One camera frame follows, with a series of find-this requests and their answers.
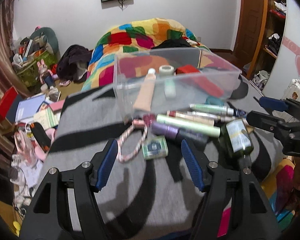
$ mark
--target blue gripper pad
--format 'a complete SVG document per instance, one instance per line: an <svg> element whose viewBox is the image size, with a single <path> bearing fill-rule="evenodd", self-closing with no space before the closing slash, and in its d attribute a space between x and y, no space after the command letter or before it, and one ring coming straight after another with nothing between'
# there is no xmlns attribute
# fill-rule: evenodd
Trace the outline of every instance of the blue gripper pad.
<svg viewBox="0 0 300 240"><path fill-rule="evenodd" d="M202 179L202 170L186 140L183 140L181 143L181 153L183 158L185 159L193 184L201 192L203 192L204 183Z"/></svg>
<svg viewBox="0 0 300 240"><path fill-rule="evenodd" d="M279 112L284 112L288 109L288 106L284 101L275 98L261 97L259 99L259 104L263 108L270 108L271 110Z"/></svg>
<svg viewBox="0 0 300 240"><path fill-rule="evenodd" d="M101 190L107 184L117 154L118 142L114 140L98 169L98 181L96 183L98 190Z"/></svg>

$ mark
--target clear plastic container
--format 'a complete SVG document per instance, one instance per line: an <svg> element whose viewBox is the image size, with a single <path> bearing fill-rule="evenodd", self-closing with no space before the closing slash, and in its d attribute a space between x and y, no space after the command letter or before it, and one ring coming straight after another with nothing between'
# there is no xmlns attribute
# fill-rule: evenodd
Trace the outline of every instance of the clear plastic container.
<svg viewBox="0 0 300 240"><path fill-rule="evenodd" d="M192 65L200 72L160 77L158 70L162 65L171 65L175 69ZM115 57L114 92L123 120L149 113L133 109L149 68L156 69L156 80L147 81L155 82L151 103L153 114L185 109L189 104L204 104L208 96L225 100L240 84L238 77L241 70L205 49L172 48L119 53ZM175 84L174 98L165 96L167 81Z"/></svg>

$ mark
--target green basket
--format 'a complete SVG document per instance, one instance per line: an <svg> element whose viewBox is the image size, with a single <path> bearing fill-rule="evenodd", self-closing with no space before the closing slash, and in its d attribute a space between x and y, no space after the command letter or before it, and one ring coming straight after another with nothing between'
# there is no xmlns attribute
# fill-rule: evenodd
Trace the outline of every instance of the green basket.
<svg viewBox="0 0 300 240"><path fill-rule="evenodd" d="M49 54L48 51L43 52L39 55L29 66L17 72L18 78L25 84L26 87L31 87L36 85L36 78L39 76L37 62L44 60L44 63L50 69L51 65L58 62L56 55Z"/></svg>

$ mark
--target white suitcase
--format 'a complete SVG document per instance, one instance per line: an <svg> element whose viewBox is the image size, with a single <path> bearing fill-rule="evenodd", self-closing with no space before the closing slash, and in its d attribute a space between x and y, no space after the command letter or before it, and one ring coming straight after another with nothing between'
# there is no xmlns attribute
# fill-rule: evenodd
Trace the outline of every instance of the white suitcase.
<svg viewBox="0 0 300 240"><path fill-rule="evenodd" d="M291 98L300 102L300 80L292 79L288 88L285 90L282 99ZM290 114L286 112L277 112L278 117L283 118L286 122L296 122L296 118L293 118Z"/></svg>

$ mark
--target tape roll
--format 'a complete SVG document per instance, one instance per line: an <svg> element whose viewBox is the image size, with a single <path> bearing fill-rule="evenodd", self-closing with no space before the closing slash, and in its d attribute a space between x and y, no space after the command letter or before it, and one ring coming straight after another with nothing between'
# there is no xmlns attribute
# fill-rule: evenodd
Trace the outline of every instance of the tape roll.
<svg viewBox="0 0 300 240"><path fill-rule="evenodd" d="M159 67L159 74L160 76L173 76L174 67L170 65L163 65Z"/></svg>

